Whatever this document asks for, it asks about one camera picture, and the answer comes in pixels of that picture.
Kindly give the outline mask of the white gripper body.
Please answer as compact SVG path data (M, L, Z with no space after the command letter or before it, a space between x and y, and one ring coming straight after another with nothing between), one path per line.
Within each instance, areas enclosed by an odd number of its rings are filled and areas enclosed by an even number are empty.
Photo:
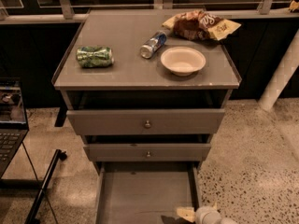
M212 206L202 206L195 212L195 224L220 224L221 214Z

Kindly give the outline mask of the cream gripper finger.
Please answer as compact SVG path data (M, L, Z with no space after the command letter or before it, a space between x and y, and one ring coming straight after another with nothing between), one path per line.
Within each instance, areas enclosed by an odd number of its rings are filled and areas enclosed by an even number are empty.
M183 219L193 223L195 221L195 211L193 207L178 207L176 209L177 215Z

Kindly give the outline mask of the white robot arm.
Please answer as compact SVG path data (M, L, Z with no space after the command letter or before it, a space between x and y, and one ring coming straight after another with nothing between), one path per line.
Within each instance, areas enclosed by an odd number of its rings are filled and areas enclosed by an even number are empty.
M178 207L177 215L194 224L238 224L229 217L222 217L215 207Z

